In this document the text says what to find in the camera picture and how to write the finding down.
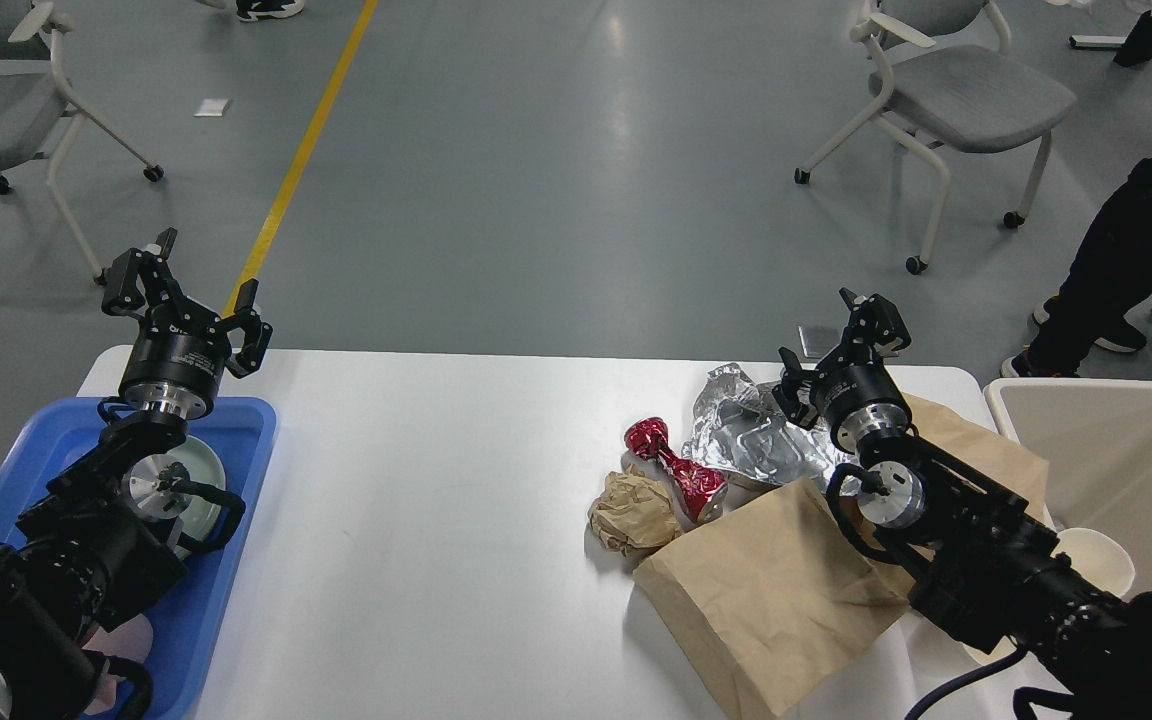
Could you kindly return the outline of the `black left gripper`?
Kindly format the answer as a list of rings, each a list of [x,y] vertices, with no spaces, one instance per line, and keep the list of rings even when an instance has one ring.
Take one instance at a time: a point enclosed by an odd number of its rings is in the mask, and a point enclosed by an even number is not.
[[[168,227],[143,249],[128,249],[105,273],[103,313],[138,324],[136,342],[119,384],[119,397],[138,409],[194,420],[211,414],[225,367],[247,378],[262,366],[273,327],[256,306],[259,279],[238,287],[236,306],[217,323],[220,341],[197,336],[198,305],[180,290],[166,260],[177,229]],[[232,351],[229,334],[242,334]]]

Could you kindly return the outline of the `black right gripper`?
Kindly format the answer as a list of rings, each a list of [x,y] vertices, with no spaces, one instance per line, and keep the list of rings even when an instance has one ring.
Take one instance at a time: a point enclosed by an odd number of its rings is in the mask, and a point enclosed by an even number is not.
[[[865,438],[900,437],[914,423],[904,395],[882,366],[886,357],[904,351],[914,336],[900,310],[879,293],[861,295],[841,288],[850,314],[840,342],[823,357],[819,379],[790,348],[778,348],[783,370],[772,389],[787,423],[812,430],[819,415],[833,445],[858,454]]]

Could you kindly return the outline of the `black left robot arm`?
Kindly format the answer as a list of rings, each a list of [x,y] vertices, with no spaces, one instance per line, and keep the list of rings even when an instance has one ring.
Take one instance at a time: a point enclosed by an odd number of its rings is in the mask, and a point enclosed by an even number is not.
[[[18,515],[26,544],[0,541],[0,719],[76,719],[108,676],[132,685],[119,715],[145,715],[145,665],[91,638],[150,611],[185,577],[183,553],[223,550],[244,518],[247,501],[195,479],[177,450],[225,373],[260,369],[273,329],[253,279],[227,316],[189,297],[168,265],[175,240],[166,228],[111,265],[104,313],[138,324],[122,382],[97,402],[91,450]]]

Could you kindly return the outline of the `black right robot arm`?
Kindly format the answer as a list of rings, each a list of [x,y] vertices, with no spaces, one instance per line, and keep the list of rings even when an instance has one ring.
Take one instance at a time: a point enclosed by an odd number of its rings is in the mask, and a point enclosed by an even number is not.
[[[1152,719],[1152,592],[1123,601],[1096,588],[1025,498],[916,432],[884,367],[911,342],[897,306],[877,293],[840,296],[850,314],[838,346],[813,369],[781,348],[773,389],[787,420],[826,420],[832,444],[852,455],[826,484],[832,518],[861,555],[911,575],[910,605],[952,639],[980,651],[1015,644],[925,694],[909,717],[1036,655],[1062,689],[1015,689],[1015,717],[1041,706],[1073,719]]]

